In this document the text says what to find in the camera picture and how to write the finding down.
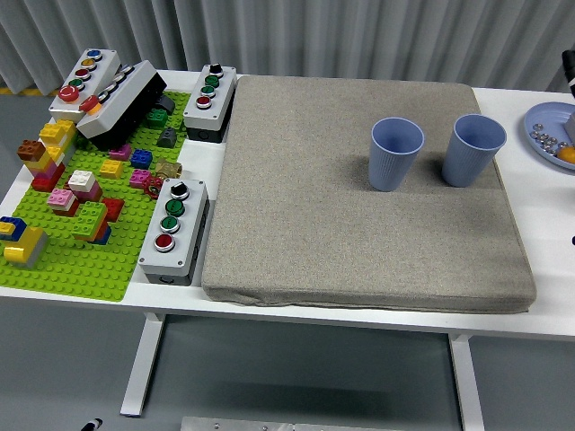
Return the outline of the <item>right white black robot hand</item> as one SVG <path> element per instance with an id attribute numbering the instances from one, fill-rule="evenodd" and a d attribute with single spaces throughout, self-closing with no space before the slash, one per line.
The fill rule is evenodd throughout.
<path id="1" fill-rule="evenodd" d="M 571 94 L 575 96 L 575 50 L 567 49 L 562 52 L 562 67 Z"/>

